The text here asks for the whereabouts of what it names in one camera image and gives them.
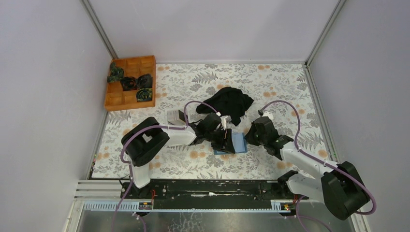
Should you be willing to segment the blue leather card holder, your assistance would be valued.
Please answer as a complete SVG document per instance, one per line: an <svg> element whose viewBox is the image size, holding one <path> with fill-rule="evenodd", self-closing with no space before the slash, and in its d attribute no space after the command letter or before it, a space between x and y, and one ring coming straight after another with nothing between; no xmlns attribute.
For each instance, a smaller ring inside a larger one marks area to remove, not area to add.
<svg viewBox="0 0 410 232"><path fill-rule="evenodd" d="M232 132L232 140L234 144L234 148L236 153L235 154L241 154L241 153L247 153L248 148L247 148L247 143L245 140L245 136L243 133L237 133L237 132ZM213 150L214 155L227 155L231 153L225 153L225 152L220 152Z"/></svg>

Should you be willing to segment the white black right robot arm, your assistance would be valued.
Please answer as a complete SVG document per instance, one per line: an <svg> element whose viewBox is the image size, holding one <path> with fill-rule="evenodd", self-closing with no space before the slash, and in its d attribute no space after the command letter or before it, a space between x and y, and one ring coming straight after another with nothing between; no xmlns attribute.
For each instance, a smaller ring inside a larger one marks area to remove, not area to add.
<svg viewBox="0 0 410 232"><path fill-rule="evenodd" d="M245 139L251 145L263 146L269 155L299 168L278 178L277 192L281 198L304 195L323 203L340 220L346 220L372 200L352 163L327 162L301 150L294 138L278 133L268 116L253 121Z"/></svg>

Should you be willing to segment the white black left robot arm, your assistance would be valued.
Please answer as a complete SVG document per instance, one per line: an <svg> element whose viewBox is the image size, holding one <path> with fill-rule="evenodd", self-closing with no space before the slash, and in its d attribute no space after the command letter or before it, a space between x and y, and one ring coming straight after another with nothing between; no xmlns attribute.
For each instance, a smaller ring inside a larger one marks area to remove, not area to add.
<svg viewBox="0 0 410 232"><path fill-rule="evenodd" d="M227 127L230 116L210 113L204 119L183 126L162 125L154 117L142 123L123 136L120 158L128 155L132 193L139 199L149 195L151 181L149 163L164 146L197 145L209 141L219 152L235 154L233 132Z"/></svg>

